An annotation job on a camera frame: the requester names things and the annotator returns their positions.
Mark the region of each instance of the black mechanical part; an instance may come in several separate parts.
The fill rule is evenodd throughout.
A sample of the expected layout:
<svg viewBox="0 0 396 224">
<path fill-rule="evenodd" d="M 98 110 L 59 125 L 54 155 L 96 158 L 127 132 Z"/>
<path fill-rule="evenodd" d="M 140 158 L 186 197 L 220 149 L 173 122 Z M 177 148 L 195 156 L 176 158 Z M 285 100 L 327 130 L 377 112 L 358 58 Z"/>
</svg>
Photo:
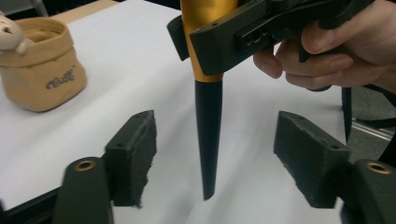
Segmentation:
<svg viewBox="0 0 396 224">
<path fill-rule="evenodd" d="M 347 147 L 311 121 L 281 111 L 274 149 L 312 207 L 334 207 L 333 173 L 347 161 Z"/>
<path fill-rule="evenodd" d="M 204 200 L 210 199 L 216 188 L 219 138 L 222 110 L 222 81 L 195 81 L 195 106 Z"/>
<path fill-rule="evenodd" d="M 171 7 L 180 10 L 180 0 L 146 0 L 165 7 Z"/>
<path fill-rule="evenodd" d="M 102 159 L 84 158 L 66 168 L 52 223 L 113 223 L 106 166 Z"/>
<path fill-rule="evenodd" d="M 275 153 L 309 204 L 333 208 L 344 201 L 344 224 L 396 223 L 396 169 L 380 161 L 351 164 L 349 149 L 309 120 L 279 112 Z"/>
<path fill-rule="evenodd" d="M 106 146 L 104 159 L 111 173 L 115 206 L 141 206 L 147 174 L 157 153 L 154 112 L 132 116 Z"/>
<path fill-rule="evenodd" d="M 0 224 L 50 224 L 59 189 L 53 189 L 8 211 L 0 210 Z"/>
<path fill-rule="evenodd" d="M 298 34 L 308 23 L 319 21 L 334 29 L 373 3 L 374 0 L 250 0 L 224 17 L 193 32 L 191 43 L 207 76 L 224 73 L 255 52 L 278 40 Z M 188 57 L 182 20 L 168 26 L 182 60 Z M 303 49 L 301 61 L 309 57 Z"/>
<path fill-rule="evenodd" d="M 332 85 L 329 85 L 329 86 L 325 86 L 325 87 L 322 87 L 322 88 L 319 88 L 319 89 L 308 89 L 308 90 L 309 91 L 326 91 L 326 90 L 328 90 L 331 87 L 332 87 Z"/>
<path fill-rule="evenodd" d="M 166 26 L 169 35 L 177 50 L 178 57 L 181 61 L 184 61 L 190 57 L 189 50 L 187 48 L 186 37 L 184 36 L 183 19 L 178 16 L 171 20 Z"/>
</svg>

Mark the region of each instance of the finger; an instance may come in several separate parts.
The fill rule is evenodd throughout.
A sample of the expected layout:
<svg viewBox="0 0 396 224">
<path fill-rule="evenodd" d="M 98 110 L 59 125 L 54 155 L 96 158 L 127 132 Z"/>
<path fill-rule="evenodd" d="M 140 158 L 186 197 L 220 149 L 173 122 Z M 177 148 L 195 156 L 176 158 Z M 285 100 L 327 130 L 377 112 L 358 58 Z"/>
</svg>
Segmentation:
<svg viewBox="0 0 396 224">
<path fill-rule="evenodd" d="M 304 87 L 309 90 L 318 90 L 332 85 L 336 80 L 342 78 L 343 75 L 343 71 L 321 77 L 302 77 L 287 73 L 286 80 L 295 86 Z"/>
<path fill-rule="evenodd" d="M 298 48 L 298 44 L 290 40 L 279 47 L 276 57 L 282 62 L 286 73 L 321 77 L 343 71 L 353 64 L 352 58 L 343 53 L 313 55 L 305 63 L 300 63 Z"/>
<path fill-rule="evenodd" d="M 253 55 L 253 62 L 265 74 L 273 78 L 282 75 L 282 63 L 274 56 L 274 49 L 264 49 Z"/>
<path fill-rule="evenodd" d="M 344 22 L 340 27 L 333 30 L 323 30 L 318 27 L 318 22 L 307 25 L 302 32 L 302 43 L 306 51 L 321 53 L 334 49 L 348 40 L 364 35 L 375 35 L 378 29 L 389 16 L 388 13 L 378 14 L 378 9 L 383 10 L 386 1 L 374 1 L 370 6 L 355 15 L 350 21 Z"/>
</svg>

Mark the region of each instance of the stuffed toy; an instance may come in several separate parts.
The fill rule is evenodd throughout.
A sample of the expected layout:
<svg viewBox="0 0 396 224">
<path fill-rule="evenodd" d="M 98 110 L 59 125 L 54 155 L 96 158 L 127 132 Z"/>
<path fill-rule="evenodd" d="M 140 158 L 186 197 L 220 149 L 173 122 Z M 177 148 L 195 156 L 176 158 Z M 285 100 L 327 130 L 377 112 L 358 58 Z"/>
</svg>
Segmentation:
<svg viewBox="0 0 396 224">
<path fill-rule="evenodd" d="M 19 54 L 25 54 L 29 45 L 34 42 L 23 35 L 21 27 L 0 11 L 0 54 L 5 50 L 15 49 Z"/>
</svg>

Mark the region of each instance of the pointed tip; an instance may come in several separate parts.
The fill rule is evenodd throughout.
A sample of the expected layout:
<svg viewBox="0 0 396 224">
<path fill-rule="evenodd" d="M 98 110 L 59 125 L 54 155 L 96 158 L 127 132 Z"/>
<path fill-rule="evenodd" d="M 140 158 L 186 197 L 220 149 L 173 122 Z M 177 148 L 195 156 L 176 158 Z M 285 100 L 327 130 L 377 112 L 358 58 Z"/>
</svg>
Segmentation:
<svg viewBox="0 0 396 224">
<path fill-rule="evenodd" d="M 208 201 L 209 199 L 211 199 L 213 197 L 213 195 L 215 195 L 215 191 L 210 191 L 210 192 L 204 192 L 204 201 Z"/>
</svg>

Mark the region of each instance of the gold metallic part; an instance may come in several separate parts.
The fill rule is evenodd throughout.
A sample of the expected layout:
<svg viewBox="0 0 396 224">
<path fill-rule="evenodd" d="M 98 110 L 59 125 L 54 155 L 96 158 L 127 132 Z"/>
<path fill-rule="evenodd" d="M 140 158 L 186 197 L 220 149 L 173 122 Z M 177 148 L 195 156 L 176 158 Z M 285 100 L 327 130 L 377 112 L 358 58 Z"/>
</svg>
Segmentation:
<svg viewBox="0 0 396 224">
<path fill-rule="evenodd" d="M 190 33 L 220 17 L 238 6 L 238 0 L 181 0 L 181 15 L 184 33 L 192 63 L 195 80 L 201 82 L 221 81 L 223 74 L 205 76 L 192 47 Z"/>
<path fill-rule="evenodd" d="M 388 169 L 387 167 L 385 167 L 379 163 L 369 162 L 369 163 L 367 163 L 367 167 L 370 170 L 377 172 L 381 175 L 390 175 L 390 173 L 391 173 L 390 169 Z"/>
<path fill-rule="evenodd" d="M 96 165 L 95 161 L 81 161 L 75 166 L 76 171 L 91 170 Z"/>
</svg>

